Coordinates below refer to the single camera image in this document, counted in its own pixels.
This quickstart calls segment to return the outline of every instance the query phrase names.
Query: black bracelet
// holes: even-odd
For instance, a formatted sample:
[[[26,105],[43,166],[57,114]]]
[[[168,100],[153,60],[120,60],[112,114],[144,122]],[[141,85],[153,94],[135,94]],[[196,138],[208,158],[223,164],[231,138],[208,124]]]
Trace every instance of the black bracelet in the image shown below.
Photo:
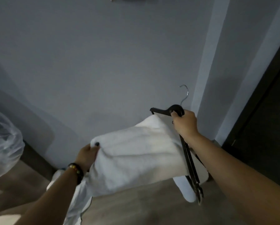
[[[81,169],[81,167],[78,164],[76,164],[74,162],[69,164],[68,168],[69,167],[75,170],[75,172],[78,176],[78,184],[77,185],[79,185],[82,182],[82,179],[83,179],[83,170]]]

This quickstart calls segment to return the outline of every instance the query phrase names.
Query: person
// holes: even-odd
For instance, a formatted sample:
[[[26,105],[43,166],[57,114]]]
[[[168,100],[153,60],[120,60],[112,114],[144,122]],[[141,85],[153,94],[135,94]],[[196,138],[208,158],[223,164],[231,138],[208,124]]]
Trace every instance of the person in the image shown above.
[[[193,148],[220,189],[248,224],[280,224],[280,186],[234,158],[197,130],[191,111],[179,117],[171,113],[176,131]],[[75,160],[83,172],[95,161],[99,147],[86,145]],[[69,208],[78,176],[67,169],[16,225],[61,225]]]

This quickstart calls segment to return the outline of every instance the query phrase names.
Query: hanger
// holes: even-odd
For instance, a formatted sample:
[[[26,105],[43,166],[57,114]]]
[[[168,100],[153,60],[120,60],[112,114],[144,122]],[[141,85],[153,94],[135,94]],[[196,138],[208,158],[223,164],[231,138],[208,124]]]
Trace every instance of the hanger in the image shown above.
[[[188,90],[188,87],[186,85],[181,85],[179,87],[183,87],[183,86],[185,86],[187,88],[187,96],[182,100],[180,105],[178,105],[178,104],[172,105],[167,110],[162,110],[162,109],[158,109],[158,108],[153,107],[153,108],[150,109],[151,113],[152,114],[158,113],[158,114],[171,116],[172,111],[175,111],[180,117],[182,117],[185,114],[185,111],[182,108],[182,103],[188,97],[188,94],[189,94],[189,90]],[[186,162],[187,162],[187,167],[188,167],[189,174],[190,174],[190,177],[187,175],[186,178],[187,178],[190,186],[194,190],[196,198],[198,200],[198,204],[200,205],[201,202],[202,202],[202,198],[204,197],[204,193],[202,191],[202,188],[199,185],[199,178],[198,178],[195,166],[194,166],[194,162],[193,162],[193,159],[192,159],[192,156],[191,156],[191,153],[190,153],[189,146],[185,142],[185,140],[183,139],[183,137],[181,135],[179,137],[180,137],[180,140],[181,140],[181,143],[182,143],[185,159],[186,159]]]

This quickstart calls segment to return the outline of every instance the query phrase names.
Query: hanger hook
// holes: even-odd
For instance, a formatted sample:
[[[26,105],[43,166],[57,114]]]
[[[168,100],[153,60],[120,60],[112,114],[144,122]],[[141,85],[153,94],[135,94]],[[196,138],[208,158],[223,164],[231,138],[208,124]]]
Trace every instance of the hanger hook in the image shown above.
[[[184,100],[185,100],[186,98],[188,98],[188,94],[189,94],[189,89],[188,89],[188,87],[187,87],[186,85],[181,85],[181,86],[179,86],[179,88],[182,87],[182,86],[185,86],[185,87],[187,88],[187,96],[180,102],[180,105],[181,105],[181,106],[182,106],[182,103],[184,102]]]

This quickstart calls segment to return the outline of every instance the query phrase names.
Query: forearm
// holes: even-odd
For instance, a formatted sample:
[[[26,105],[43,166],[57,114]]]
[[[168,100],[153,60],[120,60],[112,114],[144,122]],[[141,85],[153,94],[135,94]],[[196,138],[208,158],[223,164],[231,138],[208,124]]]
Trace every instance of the forearm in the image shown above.
[[[280,224],[279,185],[200,134],[186,141],[247,222]]]
[[[62,225],[77,184],[74,169],[67,169],[16,225]]]

